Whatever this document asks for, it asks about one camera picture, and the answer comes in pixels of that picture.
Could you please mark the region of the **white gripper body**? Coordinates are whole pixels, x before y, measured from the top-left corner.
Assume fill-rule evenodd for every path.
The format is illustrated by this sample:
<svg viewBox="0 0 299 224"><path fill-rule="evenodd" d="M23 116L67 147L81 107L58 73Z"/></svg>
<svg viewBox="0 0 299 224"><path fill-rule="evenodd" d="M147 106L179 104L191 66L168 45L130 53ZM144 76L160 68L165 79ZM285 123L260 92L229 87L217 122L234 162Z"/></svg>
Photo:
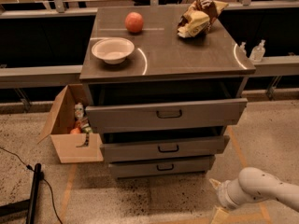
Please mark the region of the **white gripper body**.
<svg viewBox="0 0 299 224"><path fill-rule="evenodd" d="M224 182L220 183L217 188L218 200L224 208L230 208L232 205L231 199L228 195L228 189L227 189L228 184L229 184L229 181L224 181Z"/></svg>

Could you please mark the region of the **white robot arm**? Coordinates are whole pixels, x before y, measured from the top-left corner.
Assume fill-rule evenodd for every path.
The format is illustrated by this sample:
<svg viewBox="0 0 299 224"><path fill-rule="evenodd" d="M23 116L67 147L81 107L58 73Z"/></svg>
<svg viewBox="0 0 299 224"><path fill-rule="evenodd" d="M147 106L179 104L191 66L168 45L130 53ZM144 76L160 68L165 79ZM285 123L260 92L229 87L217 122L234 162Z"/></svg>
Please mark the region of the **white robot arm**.
<svg viewBox="0 0 299 224"><path fill-rule="evenodd" d="M245 203L274 200L299 211L299 186L283 182L258 168L243 168L234 180L220 182L210 178L209 182L220 203L214 207L209 224L224 224L230 212Z"/></svg>

